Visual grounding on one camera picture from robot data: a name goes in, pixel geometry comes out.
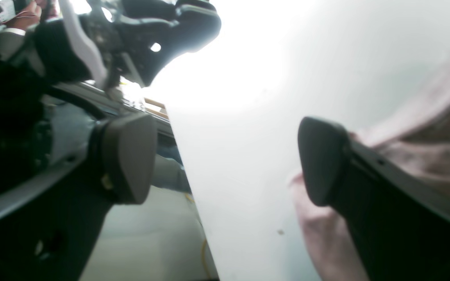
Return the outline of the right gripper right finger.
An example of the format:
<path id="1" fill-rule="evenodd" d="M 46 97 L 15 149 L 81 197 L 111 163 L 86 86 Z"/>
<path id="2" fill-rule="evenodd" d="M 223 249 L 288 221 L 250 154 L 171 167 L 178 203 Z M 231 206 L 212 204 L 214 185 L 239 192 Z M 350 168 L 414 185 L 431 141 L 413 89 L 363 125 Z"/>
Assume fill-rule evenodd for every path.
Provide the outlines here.
<path id="1" fill-rule="evenodd" d="M 309 201 L 343 219 L 370 281 L 450 281 L 450 199 L 350 138 L 304 117 L 298 129 Z"/>

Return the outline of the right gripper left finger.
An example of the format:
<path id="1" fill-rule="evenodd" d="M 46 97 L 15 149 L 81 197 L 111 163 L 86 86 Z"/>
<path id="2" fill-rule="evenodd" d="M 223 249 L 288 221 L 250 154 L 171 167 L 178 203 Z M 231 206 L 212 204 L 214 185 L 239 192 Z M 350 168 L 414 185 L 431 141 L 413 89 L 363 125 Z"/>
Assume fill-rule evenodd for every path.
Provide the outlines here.
<path id="1" fill-rule="evenodd" d="M 114 205 L 141 205 L 155 163 L 146 113 L 96 123 L 88 144 L 0 195 L 0 281 L 77 281 Z"/>

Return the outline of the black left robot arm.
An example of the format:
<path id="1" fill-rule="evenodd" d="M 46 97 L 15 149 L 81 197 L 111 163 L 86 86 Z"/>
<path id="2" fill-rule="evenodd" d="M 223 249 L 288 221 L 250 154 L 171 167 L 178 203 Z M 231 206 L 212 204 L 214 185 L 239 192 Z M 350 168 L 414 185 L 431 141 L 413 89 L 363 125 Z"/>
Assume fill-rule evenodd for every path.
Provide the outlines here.
<path id="1" fill-rule="evenodd" d="M 0 116 L 30 115 L 55 85 L 87 80 L 102 91 L 121 77 L 149 87 L 173 59 L 194 53 L 220 33 L 207 0 L 89 0 L 77 14 L 71 0 L 45 0 L 37 23 L 30 0 L 0 0 Z"/>

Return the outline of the person's bare hand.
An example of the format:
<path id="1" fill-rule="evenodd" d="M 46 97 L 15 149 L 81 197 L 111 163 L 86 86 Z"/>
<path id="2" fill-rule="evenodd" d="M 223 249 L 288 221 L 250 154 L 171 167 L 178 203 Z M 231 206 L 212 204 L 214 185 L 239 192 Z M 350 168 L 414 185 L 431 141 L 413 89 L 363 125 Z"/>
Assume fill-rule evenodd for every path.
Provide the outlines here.
<path id="1" fill-rule="evenodd" d="M 31 0 L 14 18 L 6 21 L 4 25 L 18 30 L 27 30 L 30 26 L 38 24 L 41 20 L 42 10 L 46 7 L 44 0 Z"/>

